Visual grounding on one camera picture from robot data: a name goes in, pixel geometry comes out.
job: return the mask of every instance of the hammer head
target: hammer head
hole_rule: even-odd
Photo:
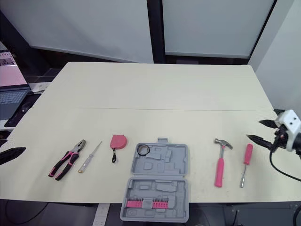
[[[219,140],[219,139],[215,139],[214,140],[214,142],[216,143],[216,144],[220,144],[221,146],[227,146],[228,148],[230,148],[230,149],[233,149],[233,147],[232,147],[232,145],[231,144],[229,144],[227,141],[225,141],[225,140]]]

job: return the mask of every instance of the pliers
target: pliers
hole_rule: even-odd
[[[52,170],[49,173],[49,177],[53,177],[57,170],[60,168],[60,166],[70,158],[68,164],[63,169],[63,171],[55,178],[56,180],[60,180],[63,178],[63,176],[66,175],[66,173],[70,170],[73,163],[79,158],[79,152],[84,148],[86,144],[85,140],[81,140],[79,143],[77,143],[74,148],[71,151],[66,152],[64,157],[52,168]]]

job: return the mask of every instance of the computer mouse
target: computer mouse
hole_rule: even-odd
[[[23,104],[22,106],[21,106],[21,112],[23,113],[23,114],[25,114],[26,112],[28,112],[28,110],[33,106],[33,102],[26,102],[25,104]]]

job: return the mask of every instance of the laptop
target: laptop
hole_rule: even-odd
[[[0,51],[0,120],[11,118],[29,91],[11,53]]]

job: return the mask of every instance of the pink screwdriver handle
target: pink screwdriver handle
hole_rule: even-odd
[[[244,164],[249,165],[252,157],[253,145],[248,144],[246,146],[246,153],[245,153],[245,162]]]
[[[217,169],[216,169],[216,177],[214,185],[217,187],[222,187],[222,174],[224,173],[224,159],[219,158],[217,162]]]

